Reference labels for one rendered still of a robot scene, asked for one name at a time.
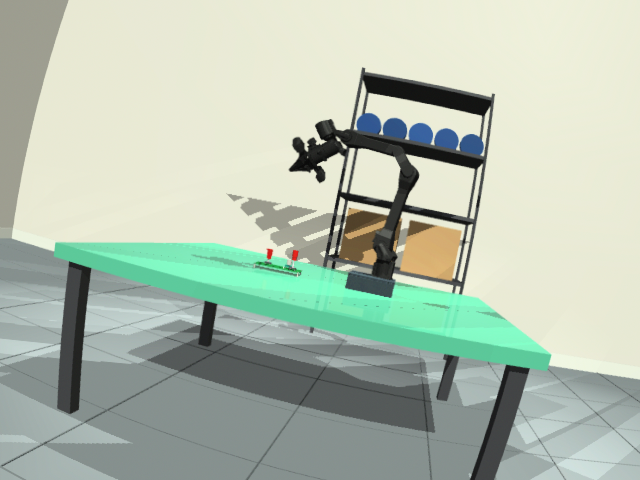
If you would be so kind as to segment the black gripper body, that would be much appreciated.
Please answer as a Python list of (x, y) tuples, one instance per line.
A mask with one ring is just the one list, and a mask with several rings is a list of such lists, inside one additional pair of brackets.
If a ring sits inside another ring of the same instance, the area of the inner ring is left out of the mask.
[(293, 138), (292, 146), (294, 148), (294, 151), (300, 154), (300, 158), (303, 162), (307, 160), (307, 167), (309, 168), (309, 170), (315, 171), (315, 173), (317, 174), (316, 179), (318, 180), (318, 182), (323, 182), (326, 179), (326, 174), (323, 168), (321, 166), (317, 166), (317, 164), (321, 163), (322, 161), (326, 162), (330, 157), (326, 154), (326, 152), (324, 152), (322, 144), (318, 144), (318, 147), (306, 152), (306, 150), (304, 149), (304, 142), (300, 137), (297, 137)]

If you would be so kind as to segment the green circuit board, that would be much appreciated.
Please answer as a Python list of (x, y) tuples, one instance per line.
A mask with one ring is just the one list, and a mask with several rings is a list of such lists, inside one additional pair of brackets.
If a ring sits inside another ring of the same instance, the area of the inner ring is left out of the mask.
[[(296, 272), (297, 273), (296, 277), (298, 277), (299, 273), (301, 275), (302, 270), (297, 270), (296, 268), (294, 268), (294, 263), (295, 263), (295, 261), (296, 261), (296, 259), (298, 257), (298, 251), (293, 250), (293, 254), (292, 254), (293, 264), (292, 264), (292, 260), (288, 260), (287, 259), (287, 263), (286, 263), (287, 265), (285, 265), (285, 267), (282, 267), (282, 266), (278, 266), (278, 265), (273, 265), (271, 262), (269, 262), (269, 259), (271, 259), (273, 250), (272, 249), (266, 249), (266, 250), (267, 250), (267, 256), (266, 256), (267, 262), (264, 261), (264, 263), (263, 263), (263, 262), (260, 261), (260, 262), (253, 263), (254, 264), (254, 268), (255, 268), (256, 264), (258, 264), (259, 266), (263, 265), (263, 266), (277, 268), (277, 269), (281, 269), (281, 270)], [(287, 267), (289, 267), (289, 268), (287, 268)]]

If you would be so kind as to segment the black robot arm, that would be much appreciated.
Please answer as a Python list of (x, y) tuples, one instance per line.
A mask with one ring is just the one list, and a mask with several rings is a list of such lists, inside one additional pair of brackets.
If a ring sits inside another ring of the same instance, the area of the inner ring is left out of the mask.
[[(315, 124), (315, 128), (321, 140), (327, 141), (322, 144), (322, 147), (329, 157), (337, 153), (346, 156), (347, 150), (343, 147), (343, 143), (348, 148), (369, 149), (396, 158), (400, 167), (398, 191), (384, 227), (381, 231), (376, 231), (375, 238), (372, 241), (374, 242), (374, 251), (377, 253), (377, 260), (373, 266), (372, 276), (380, 279), (393, 279), (395, 261), (398, 258), (393, 250), (395, 231), (402, 212), (404, 211), (408, 195), (419, 179), (418, 170), (410, 163), (404, 150), (400, 146), (367, 138), (351, 129), (345, 129), (344, 131), (337, 130), (332, 119), (318, 122)], [(337, 137), (339, 137), (342, 142), (338, 141)]]

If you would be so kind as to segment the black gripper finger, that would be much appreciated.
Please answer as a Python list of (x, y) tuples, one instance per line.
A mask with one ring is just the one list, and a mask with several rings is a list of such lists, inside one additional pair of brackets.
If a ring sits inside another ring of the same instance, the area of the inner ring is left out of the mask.
[(294, 170), (302, 165), (304, 165), (304, 162), (301, 160), (300, 154), (299, 154), (297, 160), (292, 164), (292, 166), (288, 169), (288, 171)]
[(304, 162), (304, 165), (302, 165), (302, 166), (300, 166), (300, 167), (298, 167), (298, 168), (296, 168), (294, 170), (291, 170), (289, 172), (308, 172), (308, 173), (311, 173), (311, 171), (307, 167), (307, 160)]

